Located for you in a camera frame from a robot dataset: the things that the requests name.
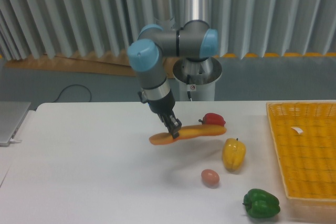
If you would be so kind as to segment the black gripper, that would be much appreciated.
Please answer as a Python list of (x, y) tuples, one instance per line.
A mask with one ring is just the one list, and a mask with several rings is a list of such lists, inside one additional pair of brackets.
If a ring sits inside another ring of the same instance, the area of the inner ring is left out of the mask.
[(173, 108), (175, 106), (175, 99), (173, 97), (173, 93), (170, 90), (169, 93), (158, 100), (149, 100), (145, 97), (143, 92), (138, 92), (138, 96), (140, 98), (141, 103), (147, 103), (149, 105), (150, 110), (153, 113), (159, 115), (160, 120), (164, 123), (168, 132), (171, 134), (173, 138), (179, 137), (179, 130), (182, 127), (182, 123), (179, 119), (177, 119), (173, 114)]

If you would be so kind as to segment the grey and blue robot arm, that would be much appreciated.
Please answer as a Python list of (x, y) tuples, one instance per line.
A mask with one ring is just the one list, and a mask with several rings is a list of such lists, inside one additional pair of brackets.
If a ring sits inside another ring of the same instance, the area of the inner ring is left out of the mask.
[(212, 101), (222, 75), (215, 59), (218, 33), (209, 25), (209, 0), (184, 0), (181, 28), (175, 26), (173, 0), (152, 0), (152, 4), (156, 23), (142, 28), (127, 56), (140, 83), (140, 101), (148, 104), (177, 138), (182, 124), (173, 112), (175, 99), (162, 60), (177, 58), (173, 74), (183, 100)]

